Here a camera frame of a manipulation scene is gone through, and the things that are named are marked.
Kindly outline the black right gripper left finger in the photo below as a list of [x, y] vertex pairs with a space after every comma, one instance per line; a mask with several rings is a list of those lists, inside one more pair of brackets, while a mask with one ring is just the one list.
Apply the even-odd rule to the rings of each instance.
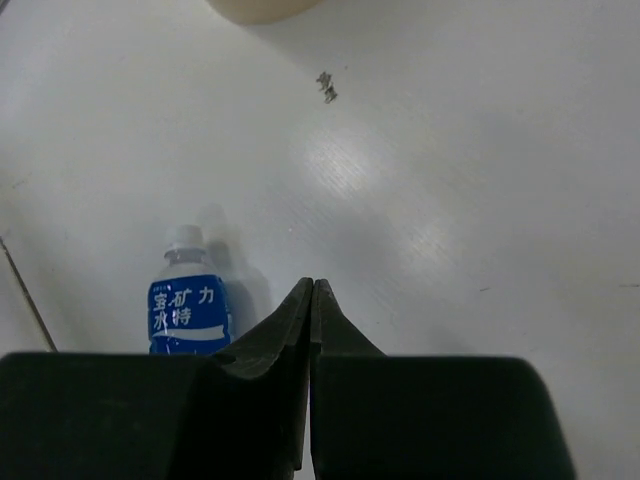
[[301, 468], [313, 282], [218, 353], [1, 361], [5, 479], [290, 479]]

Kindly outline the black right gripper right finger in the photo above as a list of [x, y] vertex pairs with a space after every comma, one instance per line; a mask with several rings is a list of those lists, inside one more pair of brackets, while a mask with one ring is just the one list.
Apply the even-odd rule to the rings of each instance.
[[505, 356], [389, 356], [319, 280], [310, 306], [319, 479], [572, 479], [542, 377]]

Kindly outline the small blue Pocari bottle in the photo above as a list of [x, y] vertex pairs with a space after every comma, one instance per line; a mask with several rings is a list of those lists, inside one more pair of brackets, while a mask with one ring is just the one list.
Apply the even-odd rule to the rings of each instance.
[[167, 236], [166, 266], [147, 293], [147, 331], [152, 355], [211, 355], [235, 339], [225, 283], [195, 225]]

